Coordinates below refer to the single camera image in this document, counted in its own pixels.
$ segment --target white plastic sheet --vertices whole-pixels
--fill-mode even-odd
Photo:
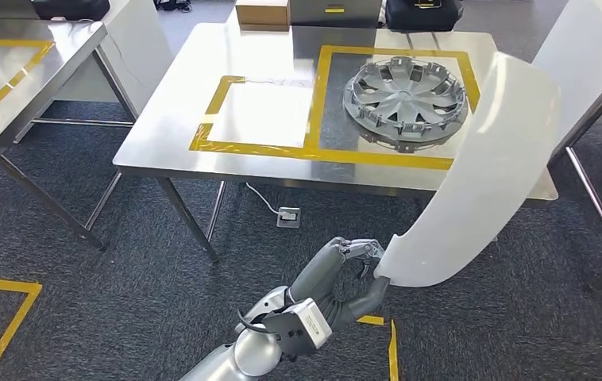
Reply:
[[[376,268],[392,285],[426,287],[455,275],[507,224],[545,169],[561,113],[558,87],[530,64],[496,53],[481,92],[446,179]]]

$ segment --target yellow tape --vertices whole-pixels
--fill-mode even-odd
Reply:
[[[6,330],[2,334],[0,338],[0,358],[2,354],[6,350],[6,347],[11,342],[11,339],[14,337],[14,334],[20,327],[23,319],[25,319],[25,315],[27,315],[30,307],[34,303],[35,299],[39,295],[41,291],[41,285],[39,283],[25,283],[25,282],[14,282],[10,280],[0,280],[0,291],[15,291],[15,292],[23,292],[26,293],[27,296],[25,300],[21,304],[21,307],[18,309],[14,318],[11,319],[11,323],[6,327]]]
[[[371,324],[371,325],[385,325],[385,320],[380,316],[365,315],[357,319],[358,323]]]
[[[37,48],[37,52],[30,58],[28,63],[23,66],[23,68],[14,75],[7,84],[5,84],[0,89],[0,102],[4,99],[5,96],[9,94],[20,81],[23,80],[27,76],[30,70],[32,70],[44,56],[48,53],[49,50],[53,47],[53,43],[51,41],[40,41],[40,40],[0,40],[0,46],[5,47],[28,47],[28,48]]]
[[[239,76],[226,75],[217,86],[205,116],[196,130],[189,149],[193,151],[209,151],[237,153],[243,155],[288,157],[293,159],[328,161],[344,164],[371,164],[397,167],[420,167],[446,171],[453,163],[453,159],[433,156],[418,156],[406,154],[387,154],[375,152],[356,152],[319,147],[320,129],[322,128],[322,113],[326,96],[326,86],[329,79],[331,56],[334,53],[386,55],[386,56],[431,56],[449,57],[458,62],[469,106],[474,111],[477,107],[480,92],[477,85],[472,64],[466,52],[443,50],[409,50],[392,48],[367,48],[361,46],[334,46],[323,45],[318,57],[318,68],[315,75],[315,86],[311,109],[308,113],[308,123],[303,147],[286,147],[277,145],[262,145],[248,143],[233,143],[225,141],[211,141],[208,139],[212,130],[214,117],[222,107],[232,83],[246,83],[247,79]]]
[[[397,363],[397,329],[395,321],[390,321],[390,346],[388,347],[388,358],[390,360],[390,380],[399,381],[399,364]]]

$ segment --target robotic arm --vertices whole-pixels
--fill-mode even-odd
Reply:
[[[375,279],[365,295],[338,301],[334,283],[347,260],[361,260],[364,277],[383,256],[376,240],[327,242],[291,287],[266,294],[237,325],[238,339],[216,348],[181,381],[249,380],[269,373],[282,356],[294,360],[322,347],[331,334],[368,314],[382,302],[389,278]]]

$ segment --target black case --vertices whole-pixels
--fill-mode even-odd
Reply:
[[[109,0],[31,0],[39,18],[100,21],[110,11]]]
[[[438,8],[421,8],[417,0],[388,0],[385,21],[389,29],[414,32],[447,32],[462,17],[458,0],[441,0]]]

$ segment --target silver hubcap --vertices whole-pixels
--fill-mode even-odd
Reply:
[[[410,57],[367,63],[346,84],[343,106],[393,146],[446,141],[468,112],[465,88],[445,67]]]

